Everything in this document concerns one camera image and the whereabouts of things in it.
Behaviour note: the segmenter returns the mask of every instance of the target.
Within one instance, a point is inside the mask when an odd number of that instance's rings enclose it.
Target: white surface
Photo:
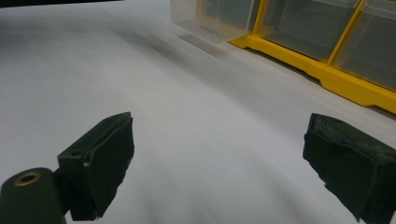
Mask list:
[[[131,111],[134,159],[96,223],[356,223],[302,158],[309,117],[392,147],[396,121],[262,55],[180,38],[169,8],[0,9],[0,182],[56,169],[94,124]]]

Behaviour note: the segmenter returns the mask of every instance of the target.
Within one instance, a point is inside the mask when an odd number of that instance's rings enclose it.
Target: transparent drawer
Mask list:
[[[172,23],[211,42],[249,34],[260,0],[171,0]]]
[[[334,65],[396,91],[396,2],[366,1]]]
[[[268,0],[260,36],[326,61],[358,0]]]

